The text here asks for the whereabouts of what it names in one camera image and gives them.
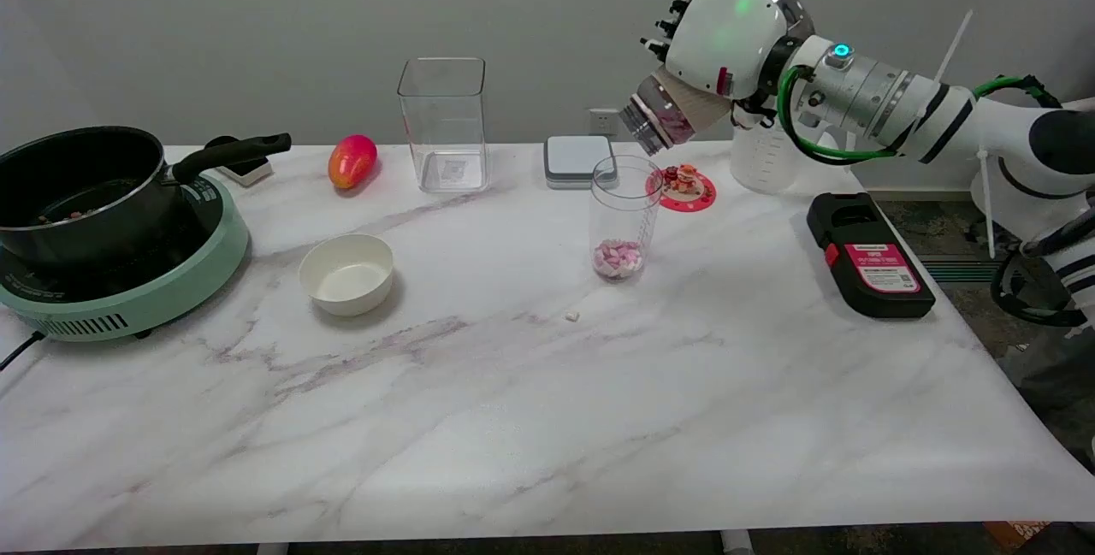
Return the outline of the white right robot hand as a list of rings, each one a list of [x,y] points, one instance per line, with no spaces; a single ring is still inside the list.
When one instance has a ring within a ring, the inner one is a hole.
[[[799,0],[673,0],[661,36],[641,44],[689,86],[725,99],[777,95],[789,57],[816,27]]]

